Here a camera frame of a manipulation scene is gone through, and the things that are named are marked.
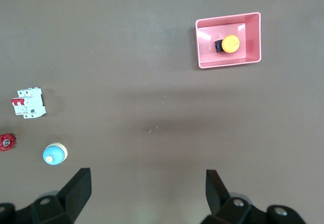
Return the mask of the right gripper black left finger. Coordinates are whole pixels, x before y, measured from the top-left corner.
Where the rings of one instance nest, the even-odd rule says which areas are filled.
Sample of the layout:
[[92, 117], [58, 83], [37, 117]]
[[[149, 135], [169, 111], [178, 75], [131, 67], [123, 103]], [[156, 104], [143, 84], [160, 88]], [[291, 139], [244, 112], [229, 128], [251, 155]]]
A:
[[33, 223], [74, 223], [91, 196], [91, 170], [81, 168], [56, 194], [31, 205]]

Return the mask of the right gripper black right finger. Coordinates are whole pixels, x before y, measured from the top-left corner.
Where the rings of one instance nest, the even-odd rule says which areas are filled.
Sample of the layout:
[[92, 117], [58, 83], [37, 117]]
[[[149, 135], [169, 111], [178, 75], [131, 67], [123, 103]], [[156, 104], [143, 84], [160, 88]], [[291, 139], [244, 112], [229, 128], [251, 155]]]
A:
[[232, 197], [216, 170], [206, 171], [206, 199], [211, 214], [202, 223], [269, 223], [265, 212]]

